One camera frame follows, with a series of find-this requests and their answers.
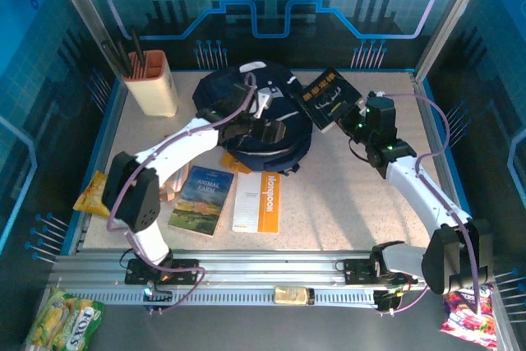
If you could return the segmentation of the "navy blue backpack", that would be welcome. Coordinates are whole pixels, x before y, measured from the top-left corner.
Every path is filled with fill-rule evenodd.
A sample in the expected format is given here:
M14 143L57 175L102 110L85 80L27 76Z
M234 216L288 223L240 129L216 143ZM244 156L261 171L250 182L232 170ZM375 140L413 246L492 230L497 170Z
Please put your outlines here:
M192 100L197 110L209 109L226 96L229 86L243 83L248 72L256 78L257 92L272 97L261 118L280 120L286 125L284 138L277 144L264 144L262 135L240 136L221 145L227 152L254 172L297 172L299 161L311 146L312 121L293 99L293 91L301 86L297 77L285 66L255 61L226 67L210 73L197 85Z

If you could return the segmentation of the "yellow leather card wallet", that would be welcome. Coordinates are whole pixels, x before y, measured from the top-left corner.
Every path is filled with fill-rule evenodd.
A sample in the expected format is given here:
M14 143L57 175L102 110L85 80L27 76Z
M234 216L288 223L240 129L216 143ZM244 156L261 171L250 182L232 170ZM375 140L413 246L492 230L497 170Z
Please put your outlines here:
M238 161L227 151L224 152L219 163L221 166L227 168L228 170L234 173L251 173L251 170L245 164Z

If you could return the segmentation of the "black book with yellow print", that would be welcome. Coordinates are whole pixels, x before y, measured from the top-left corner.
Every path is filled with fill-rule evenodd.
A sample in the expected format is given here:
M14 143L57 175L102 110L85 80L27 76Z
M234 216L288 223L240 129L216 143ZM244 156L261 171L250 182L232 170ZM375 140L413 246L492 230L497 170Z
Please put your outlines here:
M293 97L321 132L329 130L362 99L334 67L326 68L309 85L295 88Z

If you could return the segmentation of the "orange and white notebook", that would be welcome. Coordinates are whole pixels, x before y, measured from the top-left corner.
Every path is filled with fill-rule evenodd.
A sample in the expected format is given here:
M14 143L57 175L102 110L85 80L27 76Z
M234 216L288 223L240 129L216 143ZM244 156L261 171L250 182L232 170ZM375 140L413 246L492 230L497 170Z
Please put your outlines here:
M279 173L240 173L233 208L232 230L237 233L278 233Z

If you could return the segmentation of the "Animal Farm book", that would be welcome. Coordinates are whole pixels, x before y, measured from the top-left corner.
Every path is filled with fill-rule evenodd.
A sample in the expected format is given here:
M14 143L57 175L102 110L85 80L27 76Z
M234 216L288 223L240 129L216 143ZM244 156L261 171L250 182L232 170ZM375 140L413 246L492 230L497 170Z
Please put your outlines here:
M230 172L192 166L168 226L213 237L232 183Z

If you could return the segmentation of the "cream pen holder orange rim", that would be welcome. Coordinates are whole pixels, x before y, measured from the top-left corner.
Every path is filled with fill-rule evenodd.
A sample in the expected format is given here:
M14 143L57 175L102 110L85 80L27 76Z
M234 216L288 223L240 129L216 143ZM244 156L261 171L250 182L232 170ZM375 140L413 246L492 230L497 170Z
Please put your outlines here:
M173 117L178 111L178 93L170 71L168 59L162 50L147 50L145 66L135 52L130 52L131 77L124 77L131 92L146 116Z

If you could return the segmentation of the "black pen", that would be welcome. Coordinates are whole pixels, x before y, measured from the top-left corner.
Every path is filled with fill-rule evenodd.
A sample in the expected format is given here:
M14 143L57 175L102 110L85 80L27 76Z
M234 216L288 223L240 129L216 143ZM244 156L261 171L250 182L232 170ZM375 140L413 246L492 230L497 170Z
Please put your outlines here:
M145 68L145 55L142 51L141 41L140 41L139 35L137 34L137 30L135 27L131 28L131 37L132 37L132 42L134 44L136 55L139 59L140 65L142 68Z
M133 67L130 58L128 57L128 53L125 50L121 40L117 42L116 46L118 50L118 56L120 57L121 63L125 71L125 77L130 78L133 73Z

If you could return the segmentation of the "black connector box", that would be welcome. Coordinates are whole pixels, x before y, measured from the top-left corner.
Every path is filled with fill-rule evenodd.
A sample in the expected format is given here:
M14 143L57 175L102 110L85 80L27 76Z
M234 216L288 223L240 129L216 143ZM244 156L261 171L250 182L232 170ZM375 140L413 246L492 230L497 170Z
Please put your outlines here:
M393 314L401 307L403 291L375 290L373 292L374 304L380 314Z
M153 316L155 312L160 315L163 314L163 306L153 305L153 302L171 302L173 300L173 293L171 291L162 290L153 281L148 281L143 288L143 302L146 303L144 308Z

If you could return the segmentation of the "small yellow packet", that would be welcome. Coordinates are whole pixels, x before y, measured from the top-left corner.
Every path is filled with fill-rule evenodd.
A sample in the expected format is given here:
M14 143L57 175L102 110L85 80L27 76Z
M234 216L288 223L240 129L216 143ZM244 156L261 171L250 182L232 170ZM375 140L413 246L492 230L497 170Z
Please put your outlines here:
M315 304L315 290L297 286L275 286L274 303L286 306L310 306Z

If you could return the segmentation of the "yellow snack bag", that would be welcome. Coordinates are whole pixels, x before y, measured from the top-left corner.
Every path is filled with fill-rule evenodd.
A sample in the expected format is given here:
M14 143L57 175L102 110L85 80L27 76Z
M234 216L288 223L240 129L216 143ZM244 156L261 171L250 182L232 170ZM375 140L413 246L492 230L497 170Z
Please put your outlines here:
M73 210L108 218L110 211L102 202L106 181L107 176L96 171L86 189L77 198Z

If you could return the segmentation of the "purple Fox's candy bag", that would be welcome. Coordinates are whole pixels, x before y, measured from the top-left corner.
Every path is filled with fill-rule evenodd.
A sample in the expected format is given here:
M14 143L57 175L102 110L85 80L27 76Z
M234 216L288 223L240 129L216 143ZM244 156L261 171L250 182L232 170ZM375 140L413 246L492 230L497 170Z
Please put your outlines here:
M440 332L478 344L486 349L497 350L492 294L493 287L490 284L480 286L479 314L470 308L474 302L472 288L445 295L445 321L441 325Z

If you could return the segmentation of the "green Fox's candy bag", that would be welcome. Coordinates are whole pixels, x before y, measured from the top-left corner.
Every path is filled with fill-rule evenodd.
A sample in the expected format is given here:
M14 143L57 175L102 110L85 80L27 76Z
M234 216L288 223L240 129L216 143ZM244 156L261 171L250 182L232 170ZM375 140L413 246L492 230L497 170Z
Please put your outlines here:
M25 338L26 351L88 351L106 306L51 288Z

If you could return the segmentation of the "aluminium side rail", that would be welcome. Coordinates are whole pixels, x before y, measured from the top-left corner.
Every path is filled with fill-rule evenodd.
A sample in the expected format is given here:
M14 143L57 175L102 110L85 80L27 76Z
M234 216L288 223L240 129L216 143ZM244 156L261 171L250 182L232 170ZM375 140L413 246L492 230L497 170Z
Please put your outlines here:
M92 156L88 163L85 180L81 188L82 191L88 186L97 170L103 172L106 169L126 98L127 88L124 84L119 84L113 87L113 92L110 96L108 107L104 113L99 134L95 141ZM77 211L76 213L78 214L78 220L70 253L77 253L83 248L85 236L91 220L90 213L80 211Z
M411 75L410 77L413 85L413 93L416 95L425 96L430 101L434 102L435 99L427 80L424 79L423 81L419 81L414 75ZM418 109L422 117L430 151L437 152L445 142L445 127L441 121L441 116L426 100L416 99L416 101L418 103ZM469 207L469 203L459 177L458 169L454 162L451 148L447 146L441 154L433 157L432 159L424 159L424 162L426 163L425 168L428 173L431 172L430 167L427 164L430 161L432 161L435 166L438 183L445 194L450 199L452 199L458 207L462 208L471 215L472 211Z

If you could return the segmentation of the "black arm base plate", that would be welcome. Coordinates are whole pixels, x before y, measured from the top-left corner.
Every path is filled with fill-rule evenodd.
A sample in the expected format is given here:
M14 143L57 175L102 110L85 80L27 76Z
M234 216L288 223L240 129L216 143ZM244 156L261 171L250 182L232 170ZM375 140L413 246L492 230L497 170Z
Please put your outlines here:
M168 261L173 269L189 269L181 273L160 272L147 265L141 259L131 259L127 263L125 284L147 285L153 282L156 285L194 285L197 282L197 268L200 262L196 259L172 259Z
M376 258L338 260L335 269L344 275L346 285L418 284L411 275L390 271Z

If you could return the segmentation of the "aluminium frame post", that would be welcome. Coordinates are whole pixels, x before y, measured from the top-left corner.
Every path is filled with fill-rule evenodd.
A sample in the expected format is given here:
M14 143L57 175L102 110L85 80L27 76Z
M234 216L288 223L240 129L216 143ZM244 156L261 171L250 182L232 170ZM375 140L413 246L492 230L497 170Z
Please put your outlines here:
M81 19L85 23L88 31L91 33L94 41L97 43L100 51L104 55L109 67L116 76L118 84L122 85L122 73L119 71L119 67L109 56L108 52L108 49L115 49L114 42L92 0L71 1L75 9L78 11Z
M414 72L414 80L421 84L437 60L448 38L464 14L471 0L450 0L442 18L434 30Z

